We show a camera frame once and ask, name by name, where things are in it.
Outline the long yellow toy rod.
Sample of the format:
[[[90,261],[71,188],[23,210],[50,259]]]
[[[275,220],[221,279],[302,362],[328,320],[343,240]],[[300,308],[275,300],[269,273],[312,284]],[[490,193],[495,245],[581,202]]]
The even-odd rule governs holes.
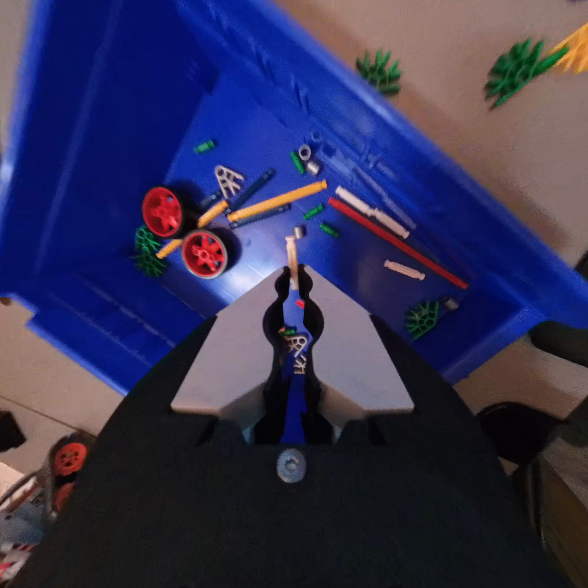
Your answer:
[[[239,209],[235,212],[230,213],[227,218],[230,222],[236,222],[240,220],[244,220],[250,218],[252,216],[268,212],[280,206],[290,204],[296,202],[298,200],[304,199],[308,196],[312,196],[318,194],[327,189],[327,181],[321,180],[319,182],[310,183],[304,187],[300,187],[295,190],[291,190],[290,192],[284,193],[282,195],[274,196],[270,199],[265,201],[259,202],[257,204],[248,206],[243,209]]]
[[[213,205],[209,210],[207,210],[199,219],[197,220],[196,227],[197,229],[203,229],[208,224],[211,223],[214,219],[216,219],[219,215],[224,213],[225,210],[229,208],[229,202],[224,199],[217,204]],[[163,260],[168,255],[172,254],[177,248],[179,248],[185,238],[181,239],[172,239],[168,244],[166,244],[163,248],[161,248],[156,254],[155,257]]]

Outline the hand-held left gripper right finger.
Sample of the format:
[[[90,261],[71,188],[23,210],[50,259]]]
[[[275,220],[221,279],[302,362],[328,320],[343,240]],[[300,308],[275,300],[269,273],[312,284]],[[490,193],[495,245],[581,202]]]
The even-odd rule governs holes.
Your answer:
[[[312,338],[306,374],[318,413],[335,427],[413,412],[415,404],[370,313],[309,265],[299,270],[303,324]]]

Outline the white toy rod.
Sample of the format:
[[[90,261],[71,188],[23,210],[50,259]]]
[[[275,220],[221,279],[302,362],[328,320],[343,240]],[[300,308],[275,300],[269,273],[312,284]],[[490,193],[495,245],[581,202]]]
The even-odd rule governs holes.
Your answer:
[[[417,281],[423,281],[426,277],[425,273],[420,272],[420,271],[413,269],[413,268],[409,268],[409,267],[402,265],[398,262],[385,260],[383,263],[383,266],[386,269],[393,271],[394,273],[398,273],[400,275],[409,277],[409,278],[417,280]]]
[[[358,198],[357,195],[353,194],[346,188],[340,185],[337,186],[335,194],[339,197],[339,199],[351,206],[353,209],[357,210],[365,217],[374,218],[379,224],[383,225],[402,239],[407,239],[409,237],[410,232],[400,223],[396,222],[392,217],[382,210],[378,208],[372,208],[366,202]]]
[[[288,257],[288,267],[290,271],[290,287],[294,291],[299,290],[299,272],[298,272],[298,253],[296,246],[296,237],[289,235],[285,237],[286,253]]]

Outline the black chair base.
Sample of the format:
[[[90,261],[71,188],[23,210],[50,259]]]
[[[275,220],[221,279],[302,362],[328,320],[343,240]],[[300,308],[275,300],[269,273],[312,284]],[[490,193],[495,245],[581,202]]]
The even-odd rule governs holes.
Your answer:
[[[587,329],[545,321],[529,334],[537,349],[587,367]],[[571,445],[587,446],[587,399],[565,419],[512,401],[483,408],[476,417],[497,455],[517,466],[531,463],[559,435]]]

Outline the red toy wheel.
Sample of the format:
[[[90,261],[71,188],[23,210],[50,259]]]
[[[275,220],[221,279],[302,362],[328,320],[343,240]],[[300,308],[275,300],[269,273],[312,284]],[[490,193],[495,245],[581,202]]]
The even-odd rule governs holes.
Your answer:
[[[65,442],[55,450],[52,459],[52,472],[55,477],[68,477],[76,474],[84,465],[88,448],[81,442]]]

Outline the blue plastic bin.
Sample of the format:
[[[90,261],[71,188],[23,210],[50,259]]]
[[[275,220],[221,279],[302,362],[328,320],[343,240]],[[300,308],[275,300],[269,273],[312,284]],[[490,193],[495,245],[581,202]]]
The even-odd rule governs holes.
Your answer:
[[[407,341],[411,307],[459,301],[454,312],[440,307],[440,324],[415,342],[450,383],[540,322],[587,327],[587,282],[277,6],[36,1],[31,20],[1,168],[1,295],[32,309],[32,330],[120,394],[285,265],[285,235],[319,203],[301,262]],[[209,139],[217,146],[195,154]],[[236,249],[221,277],[198,279],[178,253],[161,277],[135,267],[151,187],[198,204],[215,190],[216,165],[243,174],[246,187],[275,168],[249,202],[261,201],[312,181],[289,156],[306,142],[328,190],[234,232],[217,219]],[[368,220],[469,288],[331,207],[339,185],[410,235]],[[394,273],[385,260],[426,277]]]

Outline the red wheel black tyre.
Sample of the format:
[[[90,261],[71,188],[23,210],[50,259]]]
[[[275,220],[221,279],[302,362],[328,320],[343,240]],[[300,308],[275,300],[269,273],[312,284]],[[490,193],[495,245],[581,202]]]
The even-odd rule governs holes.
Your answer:
[[[196,227],[198,213],[183,192],[158,185],[150,188],[142,202],[146,227],[162,239],[180,239]]]
[[[187,233],[181,256],[188,271],[202,280],[221,276],[229,265],[229,254],[222,239],[214,232],[195,229]]]

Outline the long red toy rod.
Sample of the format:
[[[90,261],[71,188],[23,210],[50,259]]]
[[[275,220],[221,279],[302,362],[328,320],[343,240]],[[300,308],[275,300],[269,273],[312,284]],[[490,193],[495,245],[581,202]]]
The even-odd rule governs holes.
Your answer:
[[[406,244],[406,242],[404,242],[403,240],[395,237],[391,232],[371,222],[366,217],[362,216],[359,212],[349,207],[349,205],[333,197],[330,197],[328,199],[328,204],[335,210],[343,214],[345,217],[361,225],[362,227],[370,231],[372,234],[376,235],[378,238],[393,245],[395,248],[397,248],[404,254],[408,255],[412,259],[418,261],[421,265],[430,269],[432,272],[444,278],[446,281],[452,283],[456,287],[462,290],[467,290],[469,288],[469,284],[466,283],[463,279],[446,270],[445,268],[435,263],[425,255],[421,254],[419,251],[415,250],[413,247]]]

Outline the dark blue toy rod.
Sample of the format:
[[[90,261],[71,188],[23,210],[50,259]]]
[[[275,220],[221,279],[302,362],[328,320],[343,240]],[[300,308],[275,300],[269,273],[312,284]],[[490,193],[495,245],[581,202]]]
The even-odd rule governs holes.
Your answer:
[[[268,168],[257,180],[255,180],[231,202],[226,214],[229,215],[241,208],[249,198],[251,198],[258,190],[265,186],[268,181],[275,176],[275,173],[275,168]]]
[[[291,210],[291,207],[292,207],[292,205],[290,203],[287,203],[287,204],[284,204],[281,206],[277,206],[273,209],[256,213],[256,214],[251,215],[250,217],[246,217],[244,219],[231,221],[229,223],[229,227],[231,229],[236,229],[236,228],[240,228],[242,226],[246,226],[249,224],[254,224],[254,223],[269,219],[271,217],[275,217],[275,216],[280,215],[284,212],[288,212]]]

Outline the grey toy connector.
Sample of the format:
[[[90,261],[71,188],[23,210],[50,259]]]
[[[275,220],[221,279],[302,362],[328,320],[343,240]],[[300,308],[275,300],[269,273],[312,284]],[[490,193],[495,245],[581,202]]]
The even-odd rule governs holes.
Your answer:
[[[286,349],[291,358],[294,375],[305,375],[307,366],[306,350],[309,343],[307,334],[295,333],[292,329],[281,333]]]
[[[242,190],[245,181],[242,174],[223,165],[215,166],[214,174],[225,199],[236,196]]]

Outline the yellow toy connector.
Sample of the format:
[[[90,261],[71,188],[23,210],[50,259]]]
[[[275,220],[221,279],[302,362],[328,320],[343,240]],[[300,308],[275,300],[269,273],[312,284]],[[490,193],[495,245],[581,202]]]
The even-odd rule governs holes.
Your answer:
[[[567,51],[555,63],[556,68],[573,74],[587,72],[587,23],[558,43],[550,55],[561,53],[563,49]]]

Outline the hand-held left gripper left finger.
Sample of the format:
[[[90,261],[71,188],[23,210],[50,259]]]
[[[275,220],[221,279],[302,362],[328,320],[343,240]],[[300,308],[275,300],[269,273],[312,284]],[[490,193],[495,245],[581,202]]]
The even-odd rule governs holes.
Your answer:
[[[181,383],[171,408],[211,416],[263,416],[263,391],[279,370],[285,342],[284,266],[221,310]]]

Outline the green toy connector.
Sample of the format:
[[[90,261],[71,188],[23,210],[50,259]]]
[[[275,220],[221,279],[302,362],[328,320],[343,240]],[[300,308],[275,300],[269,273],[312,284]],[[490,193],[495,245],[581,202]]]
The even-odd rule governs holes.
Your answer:
[[[424,300],[408,310],[404,318],[404,328],[413,342],[437,326],[439,309],[439,301]]]
[[[515,43],[507,53],[498,57],[484,86],[485,99],[492,102],[490,110],[502,106],[533,79],[555,67],[570,50],[563,46],[542,58],[544,44],[543,41],[532,43],[532,39],[527,39]]]
[[[366,51],[356,58],[355,68],[360,77],[384,96],[396,96],[401,91],[399,60],[392,60],[392,51],[378,49],[375,55]]]
[[[145,224],[137,228],[134,239],[134,251],[137,254],[155,256],[161,247],[162,244],[159,237]]]

